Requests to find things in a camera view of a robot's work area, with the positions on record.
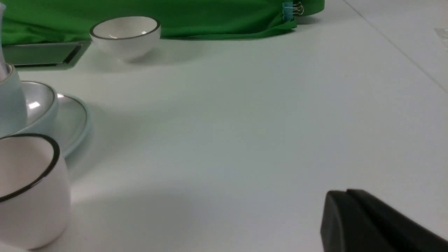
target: cup rim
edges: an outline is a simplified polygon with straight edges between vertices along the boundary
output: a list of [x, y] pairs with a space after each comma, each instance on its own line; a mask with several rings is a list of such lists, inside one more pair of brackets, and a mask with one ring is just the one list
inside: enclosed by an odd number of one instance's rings
[[[146, 16], [124, 16], [124, 17], [146, 17]], [[149, 18], [149, 19], [154, 20], [154, 21], [156, 22], [157, 25], [155, 26], [155, 28], [154, 28], [153, 30], [151, 30], [151, 31], [149, 31], [149, 32], [147, 32], [147, 33], [145, 33], [145, 34], [141, 34], [141, 35], [137, 35], [137, 36], [132, 36], [132, 37], [126, 37], [126, 38], [116, 38], [116, 39], [114, 39], [114, 38], [101, 37], [101, 36], [98, 36], [97, 34], [95, 34], [95, 33], [93, 32], [93, 30], [95, 29], [95, 27], [97, 27], [98, 25], [100, 25], [100, 24], [102, 24], [102, 23], [105, 23], [105, 22], [107, 22], [107, 21], [114, 20], [114, 19], [117, 19], [117, 18], [124, 18], [124, 17], [114, 17], [114, 18], [110, 18], [110, 19], [107, 19], [107, 20], [103, 20], [103, 21], [101, 21], [101, 22], [95, 24], [94, 26], [92, 26], [92, 28], [90, 28], [90, 35], [93, 36], [93, 37], [95, 37], [95, 38], [97, 38], [97, 39], [123, 40], [123, 39], [133, 39], [133, 38], [143, 37], [143, 36], [145, 36], [145, 35], [148, 35], [148, 34], [151, 34], [151, 33], [155, 32], [156, 30], [158, 30], [158, 29], [160, 28], [160, 22], [159, 22], [157, 19], [155, 19], [155, 18], [153, 18], [153, 17], [146, 17], [146, 18]]]
[[5, 136], [0, 138], [1, 140], [4, 140], [6, 138], [18, 138], [18, 137], [36, 137], [36, 138], [42, 138], [44, 140], [46, 140], [48, 143], [51, 144], [51, 146], [53, 147], [53, 159], [51, 160], [50, 164], [48, 165], [48, 167], [37, 177], [37, 179], [35, 179], [34, 181], [32, 181], [31, 183], [29, 183], [28, 185], [12, 192], [9, 194], [6, 194], [2, 197], [0, 197], [0, 204], [8, 201], [10, 199], [13, 199], [17, 196], [19, 196], [20, 194], [23, 194], [24, 192], [28, 191], [29, 189], [33, 188], [34, 186], [36, 186], [37, 184], [39, 184], [43, 179], [45, 179], [50, 172], [56, 167], [56, 164], [60, 158], [60, 148], [59, 145], [57, 144], [57, 142], [47, 136], [47, 135], [42, 135], [42, 134], [34, 134], [34, 133], [25, 133], [25, 134], [17, 134], [17, 135], [9, 135], [9, 136]]
[[13, 74], [13, 72], [15, 70], [15, 67], [13, 64], [5, 62], [5, 65], [8, 68], [9, 72], [8, 72], [8, 75], [6, 76], [6, 78], [4, 80], [2, 80], [0, 83], [5, 82], [7, 79], [9, 79], [9, 77], [11, 77], [11, 75]]

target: black plastic object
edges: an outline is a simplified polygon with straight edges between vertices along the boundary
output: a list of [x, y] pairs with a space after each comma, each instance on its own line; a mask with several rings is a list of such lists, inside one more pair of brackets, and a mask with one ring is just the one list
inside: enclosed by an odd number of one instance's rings
[[329, 191], [325, 252], [448, 252], [448, 242], [364, 190]]

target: small white bowl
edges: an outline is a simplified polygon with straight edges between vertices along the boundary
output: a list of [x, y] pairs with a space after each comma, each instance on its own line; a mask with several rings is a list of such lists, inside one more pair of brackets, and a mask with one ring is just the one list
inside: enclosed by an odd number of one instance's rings
[[160, 40], [160, 23], [150, 17], [118, 17], [94, 25], [90, 36], [100, 50], [132, 61], [156, 46]]
[[70, 182], [57, 142], [45, 135], [0, 139], [0, 242], [42, 247], [64, 231]]
[[28, 121], [15, 134], [37, 133], [49, 135], [58, 113], [59, 100], [51, 86], [37, 82], [22, 82]]

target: stacked plates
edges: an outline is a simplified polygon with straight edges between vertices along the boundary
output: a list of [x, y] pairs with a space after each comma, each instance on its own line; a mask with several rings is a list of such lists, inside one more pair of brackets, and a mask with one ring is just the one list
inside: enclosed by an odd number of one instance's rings
[[22, 81], [28, 114], [27, 124], [14, 134], [39, 133], [52, 137], [64, 157], [70, 155], [90, 130], [90, 112], [74, 96], [58, 94], [48, 85]]

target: light blue cup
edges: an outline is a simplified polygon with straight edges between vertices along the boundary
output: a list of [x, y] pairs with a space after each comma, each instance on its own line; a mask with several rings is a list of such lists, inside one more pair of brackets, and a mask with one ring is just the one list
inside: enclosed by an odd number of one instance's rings
[[16, 68], [6, 64], [8, 76], [0, 82], [0, 137], [15, 133], [26, 126], [26, 100]]

